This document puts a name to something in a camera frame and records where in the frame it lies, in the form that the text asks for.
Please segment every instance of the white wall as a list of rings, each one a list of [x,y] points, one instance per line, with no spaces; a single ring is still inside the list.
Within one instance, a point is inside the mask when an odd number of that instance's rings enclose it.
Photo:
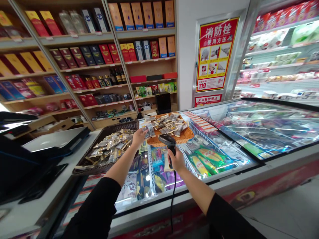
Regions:
[[[248,8],[250,0],[176,0],[179,109],[192,107],[196,21]]]

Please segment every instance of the tile floor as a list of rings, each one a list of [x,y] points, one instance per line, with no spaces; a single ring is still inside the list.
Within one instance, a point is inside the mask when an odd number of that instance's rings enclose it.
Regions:
[[[319,176],[240,213],[269,239],[318,239]]]

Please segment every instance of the black sleeve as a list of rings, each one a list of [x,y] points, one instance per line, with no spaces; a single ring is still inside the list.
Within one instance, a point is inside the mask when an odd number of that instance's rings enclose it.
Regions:
[[[213,196],[206,217],[209,223],[213,225],[216,231],[222,234],[225,239],[265,238],[218,194]]]
[[[71,219],[62,238],[107,238],[120,191],[121,186],[114,179],[102,178]]]

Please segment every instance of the wicker basket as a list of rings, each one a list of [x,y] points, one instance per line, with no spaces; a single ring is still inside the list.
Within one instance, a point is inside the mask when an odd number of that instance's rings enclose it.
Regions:
[[[156,119],[164,116],[166,114],[162,114],[162,115],[156,115]],[[161,134],[161,132],[159,130],[155,130],[155,135],[156,137],[153,138],[149,138],[147,140],[147,143],[149,145],[152,145],[153,147],[163,147],[165,146],[165,144],[163,144],[160,140],[159,140],[159,135]],[[187,127],[185,130],[183,130],[183,132],[180,134],[180,137],[176,137],[176,136],[172,136],[175,140],[177,144],[182,144],[182,143],[186,143],[188,140],[192,139],[194,137],[194,133],[193,131]]]
[[[79,161],[77,165],[82,165],[82,162],[84,158],[92,151],[92,148],[99,142],[101,142],[106,136],[111,135],[112,133],[115,133],[116,131],[119,131],[121,129],[132,129],[132,130],[138,130],[139,129],[139,121],[129,121],[126,123],[118,123],[115,125],[107,126],[103,128],[99,134],[99,136],[96,138],[96,140],[93,142],[89,150],[85,153],[85,155],[82,157],[82,159]],[[79,170],[79,169],[73,169],[72,174],[74,175],[95,175],[95,174],[101,174],[107,172],[114,163],[107,163],[104,166],[95,166],[94,168],[87,169],[87,170]]]

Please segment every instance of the fire hydrant sign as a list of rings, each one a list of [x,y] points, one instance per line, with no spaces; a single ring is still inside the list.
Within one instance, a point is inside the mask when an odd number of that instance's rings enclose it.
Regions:
[[[224,88],[239,17],[200,26],[196,92]]]
[[[195,97],[195,107],[220,102],[222,95]]]

